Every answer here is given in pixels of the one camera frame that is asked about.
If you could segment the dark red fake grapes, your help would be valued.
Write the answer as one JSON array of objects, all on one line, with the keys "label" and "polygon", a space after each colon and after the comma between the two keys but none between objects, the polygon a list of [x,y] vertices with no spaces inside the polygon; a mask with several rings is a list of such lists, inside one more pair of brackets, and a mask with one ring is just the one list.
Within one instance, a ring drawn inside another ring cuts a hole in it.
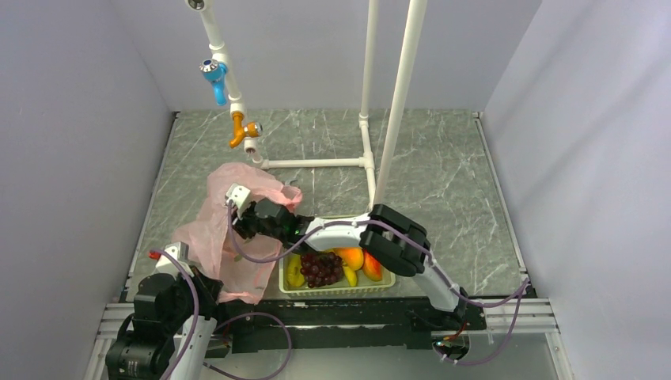
[{"label": "dark red fake grapes", "polygon": [[343,260],[334,252],[306,254],[300,265],[308,288],[332,285],[344,277]]}]

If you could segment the orange yellow fake mango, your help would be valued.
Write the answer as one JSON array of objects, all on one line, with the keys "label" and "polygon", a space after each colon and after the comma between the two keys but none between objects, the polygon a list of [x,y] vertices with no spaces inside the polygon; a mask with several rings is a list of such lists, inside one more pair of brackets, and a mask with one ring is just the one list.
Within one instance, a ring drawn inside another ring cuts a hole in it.
[{"label": "orange yellow fake mango", "polygon": [[353,271],[360,270],[364,263],[364,252],[361,248],[347,247],[334,249],[335,254],[340,257],[346,266]]}]

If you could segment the yellow fake banana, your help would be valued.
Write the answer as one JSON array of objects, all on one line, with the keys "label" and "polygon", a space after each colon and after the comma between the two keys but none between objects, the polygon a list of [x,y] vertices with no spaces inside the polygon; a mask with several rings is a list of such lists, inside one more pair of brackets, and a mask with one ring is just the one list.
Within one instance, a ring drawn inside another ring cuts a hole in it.
[{"label": "yellow fake banana", "polygon": [[343,276],[350,287],[358,286],[358,276],[355,270],[347,265],[342,266]]}]

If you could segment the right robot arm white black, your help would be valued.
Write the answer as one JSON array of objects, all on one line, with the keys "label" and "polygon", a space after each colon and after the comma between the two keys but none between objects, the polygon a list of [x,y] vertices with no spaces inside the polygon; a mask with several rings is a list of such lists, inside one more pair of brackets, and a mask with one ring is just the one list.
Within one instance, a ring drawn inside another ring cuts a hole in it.
[{"label": "right robot arm white black", "polygon": [[435,260],[426,229],[384,204],[350,218],[296,215],[268,198],[228,199],[229,230],[244,239],[278,241],[286,254],[360,248],[391,273],[412,279],[436,310],[440,325],[456,328],[467,316],[465,293]]}]

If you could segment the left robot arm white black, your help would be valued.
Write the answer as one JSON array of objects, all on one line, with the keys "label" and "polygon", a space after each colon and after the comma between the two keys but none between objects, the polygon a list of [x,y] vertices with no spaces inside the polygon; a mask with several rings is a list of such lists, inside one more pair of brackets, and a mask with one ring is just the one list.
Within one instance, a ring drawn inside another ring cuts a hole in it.
[{"label": "left robot arm white black", "polygon": [[223,282],[193,266],[195,292],[180,274],[156,273],[139,285],[134,313],[105,356],[110,379],[197,379],[212,333],[227,322],[218,304]]}]

